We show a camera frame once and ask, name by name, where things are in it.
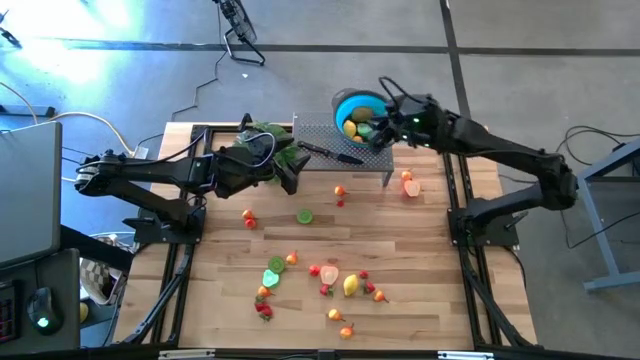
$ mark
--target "keyboard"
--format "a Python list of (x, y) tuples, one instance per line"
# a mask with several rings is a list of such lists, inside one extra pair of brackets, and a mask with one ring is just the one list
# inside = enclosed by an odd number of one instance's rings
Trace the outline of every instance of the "keyboard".
[(16, 316), (17, 282), (0, 282), (0, 345), (17, 339), (19, 317)]

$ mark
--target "concrete floor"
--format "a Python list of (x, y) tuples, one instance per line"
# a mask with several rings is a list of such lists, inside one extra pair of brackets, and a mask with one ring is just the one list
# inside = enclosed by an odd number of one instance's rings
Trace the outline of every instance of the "concrete floor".
[[(634, 0), (449, 4), (459, 46), (640, 48), (640, 3)], [(438, 0), (245, 0), (245, 6), (259, 44), (447, 45)], [(135, 146), (162, 132), (173, 111), (191, 104), (194, 88), (213, 76), (220, 53), (67, 50), (41, 37), (215, 44), (215, 14), (213, 4), (204, 0), (15, 1), (3, 26), (23, 41), (25, 49), (15, 51), (0, 41), (0, 81), (34, 104), (104, 116)], [(228, 27), (224, 20), (222, 27)], [(199, 91), (200, 107), (176, 121), (237, 121), (245, 112), (259, 121), (286, 121), (294, 111), (328, 112), (329, 99), (341, 88), (380, 91), (379, 75), (391, 76), (410, 91), (430, 92), (445, 107), (458, 109), (448, 54), (386, 51), (267, 52), (264, 68), (227, 58), (218, 69), (220, 81)], [(554, 149), (568, 127), (580, 124), (638, 132), (637, 57), (462, 56), (461, 66), (474, 119), (514, 141)], [(17, 102), (0, 92), (0, 103)], [(29, 121), (0, 118), (0, 128)], [(121, 149), (100, 123), (84, 118), (63, 123), (66, 146), (90, 153)], [(159, 141), (149, 145), (155, 153)], [(595, 135), (572, 141), (579, 156), (590, 161), (604, 157), (612, 147), (610, 140)], [(79, 159), (73, 153), (65, 155)], [(576, 171), (584, 168), (569, 161)], [(72, 176), (72, 165), (64, 164), (66, 176)], [(501, 173), (525, 177), (504, 167)], [(508, 181), (503, 186), (506, 192), (519, 188)], [(86, 215), (72, 216), (71, 211)], [(119, 200), (82, 197), (71, 184), (63, 184), (62, 222), (85, 233), (126, 231), (121, 220), (135, 212)], [(591, 232), (585, 219), (581, 206), (567, 212), (572, 242)], [(540, 344), (637, 356), (640, 286), (585, 293), (582, 282), (604, 275), (604, 263), (595, 242), (575, 250), (565, 247), (557, 213), (531, 211), (518, 224), (518, 233)], [(627, 260), (625, 268), (638, 270), (633, 259), (639, 258), (640, 247), (615, 249), (624, 253), (620, 258)], [(83, 331), (83, 345), (101, 344), (106, 325)]]

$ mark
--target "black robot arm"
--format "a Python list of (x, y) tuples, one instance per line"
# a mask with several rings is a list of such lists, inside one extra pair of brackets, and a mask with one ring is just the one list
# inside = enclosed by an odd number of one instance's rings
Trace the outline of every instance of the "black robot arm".
[[(385, 81), (380, 78), (388, 90)], [(559, 154), (547, 154), (495, 136), (477, 122), (440, 107), (431, 95), (403, 94), (387, 104), (387, 115), (375, 117), (374, 135), (369, 144), (374, 152), (404, 140), (410, 146), (428, 147), (468, 157), (482, 156), (538, 178), (532, 186), (492, 200), (470, 201), (456, 214), (458, 228), (482, 234), (495, 218), (534, 207), (549, 210), (570, 208), (576, 201), (577, 181)]]
[(256, 132), (243, 145), (169, 161), (203, 138), (207, 143), (207, 132), (181, 152), (160, 160), (131, 159), (111, 150), (100, 157), (87, 158), (78, 168), (75, 188), (83, 195), (111, 195), (139, 206), (143, 209), (140, 216), (125, 220), (136, 229), (157, 225), (180, 230), (190, 228), (198, 220), (197, 210), (201, 205), (192, 206), (184, 199), (165, 199), (133, 182), (173, 184), (195, 196), (213, 191), (226, 199), (261, 181), (278, 177), (287, 194), (292, 195), (298, 188), (298, 174), (309, 160), (305, 155), (279, 164), (273, 156), (290, 145), (293, 137), (285, 134), (276, 138)]

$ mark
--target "wooden tabletop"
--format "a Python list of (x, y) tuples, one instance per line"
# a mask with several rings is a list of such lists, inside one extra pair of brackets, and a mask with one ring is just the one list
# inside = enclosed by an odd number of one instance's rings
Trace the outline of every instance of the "wooden tabletop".
[[(168, 123), (160, 156), (188, 144), (192, 125)], [(229, 145), (233, 138), (216, 135), (214, 148)], [(180, 346), (471, 348), (460, 263), (457, 250), (450, 246), (445, 216), (449, 198), (442, 157), (400, 144), (393, 151), (396, 173), (386, 189), (375, 173), (303, 172), (293, 196), (277, 184), (261, 184), (227, 200), (211, 193), (205, 234), (191, 270)], [(422, 191), (407, 200), (400, 195), (400, 172), (409, 168)], [(470, 159), (469, 168), (477, 197), (502, 193), (494, 162)], [(335, 205), (336, 185), (349, 192), (342, 208)], [(167, 198), (178, 196), (177, 188), (169, 185), (153, 185), (152, 190)], [(297, 223), (295, 215), (302, 208), (313, 212), (313, 223)], [(254, 230), (244, 227), (245, 209), (257, 217)], [(136, 256), (114, 340), (130, 334), (157, 299), (167, 248), (151, 245)], [(272, 256), (285, 257), (295, 250), (298, 264), (287, 268), (274, 290), (277, 295), (269, 298), (274, 316), (265, 323), (253, 305), (262, 274)], [(486, 253), (497, 303), (520, 333), (535, 342), (517, 263), (502, 248), (487, 248)], [(322, 296), (320, 280), (308, 275), (312, 264), (340, 269), (333, 299)], [(363, 269), (390, 303), (376, 303), (364, 295), (345, 298), (342, 281)], [(355, 323), (350, 340), (339, 336), (345, 323), (327, 318), (332, 308)], [(488, 338), (484, 308), (478, 309)], [(173, 318), (173, 303), (168, 314), (164, 336)]]

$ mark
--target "knife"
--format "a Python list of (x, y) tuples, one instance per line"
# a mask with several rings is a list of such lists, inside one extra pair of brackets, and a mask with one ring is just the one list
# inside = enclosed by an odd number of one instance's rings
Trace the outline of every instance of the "knife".
[(331, 150), (327, 150), (325, 148), (321, 148), (319, 146), (313, 145), (313, 144), (309, 144), (308, 142), (304, 142), (304, 141), (298, 141), (298, 146), (301, 148), (305, 148), (307, 150), (311, 150), (317, 153), (320, 153), (326, 157), (332, 158), (332, 159), (336, 159), (338, 161), (342, 161), (348, 164), (355, 164), (355, 165), (362, 165), (364, 164), (364, 161), (360, 160), (360, 159), (356, 159), (353, 156), (349, 156), (346, 154), (339, 154), (336, 152), (333, 152)]

